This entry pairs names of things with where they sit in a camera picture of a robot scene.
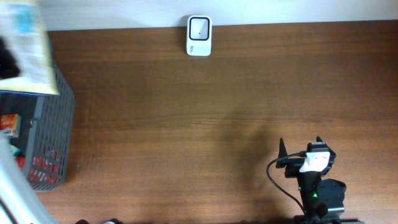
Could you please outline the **cream snack bag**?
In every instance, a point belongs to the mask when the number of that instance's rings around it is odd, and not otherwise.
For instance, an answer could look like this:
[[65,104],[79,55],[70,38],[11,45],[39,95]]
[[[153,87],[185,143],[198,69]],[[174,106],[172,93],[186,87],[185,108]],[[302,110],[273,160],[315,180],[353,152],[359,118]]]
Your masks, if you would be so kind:
[[20,69],[18,77],[1,79],[2,92],[59,94],[38,1],[1,1],[1,39]]

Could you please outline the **orange tissue pack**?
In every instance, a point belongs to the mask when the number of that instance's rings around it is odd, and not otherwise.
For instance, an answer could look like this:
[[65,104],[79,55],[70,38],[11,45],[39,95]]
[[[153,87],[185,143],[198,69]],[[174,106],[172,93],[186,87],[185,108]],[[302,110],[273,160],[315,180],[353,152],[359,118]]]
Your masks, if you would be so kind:
[[1,131],[8,138],[18,138],[21,127],[21,117],[18,114],[1,115]]

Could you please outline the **red snack packet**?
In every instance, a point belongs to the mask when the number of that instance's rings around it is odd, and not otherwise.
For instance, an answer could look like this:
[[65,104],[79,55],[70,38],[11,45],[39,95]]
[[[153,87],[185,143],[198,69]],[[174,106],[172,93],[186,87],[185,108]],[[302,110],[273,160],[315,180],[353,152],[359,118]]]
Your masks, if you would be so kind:
[[24,169],[25,164],[25,157],[24,156],[17,156],[16,157],[17,165],[19,166],[20,170]]

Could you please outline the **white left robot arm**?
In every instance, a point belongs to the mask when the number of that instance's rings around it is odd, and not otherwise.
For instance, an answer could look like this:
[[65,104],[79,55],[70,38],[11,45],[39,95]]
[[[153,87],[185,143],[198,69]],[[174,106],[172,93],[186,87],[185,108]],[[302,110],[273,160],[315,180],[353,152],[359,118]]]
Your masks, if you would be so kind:
[[67,173],[75,100],[56,72],[60,95],[1,93],[1,114],[21,117],[20,135],[1,134],[1,223],[55,223],[37,192],[56,189]]

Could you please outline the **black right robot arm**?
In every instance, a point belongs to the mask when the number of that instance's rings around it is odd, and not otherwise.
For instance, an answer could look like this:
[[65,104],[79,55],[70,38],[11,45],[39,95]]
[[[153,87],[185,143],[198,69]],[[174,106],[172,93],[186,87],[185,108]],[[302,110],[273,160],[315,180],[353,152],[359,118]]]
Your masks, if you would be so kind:
[[358,219],[342,219],[345,211],[344,199],[346,184],[335,179],[323,177],[331,170],[335,162],[335,152],[327,146],[319,136],[316,141],[307,144],[304,151],[288,154],[284,140],[279,140],[277,159],[268,165],[275,164],[278,169],[285,170],[285,178],[297,180],[301,199],[280,187],[271,177],[269,169],[266,174],[269,180],[284,194],[293,199],[302,210],[301,215],[293,217],[294,223],[361,223]]

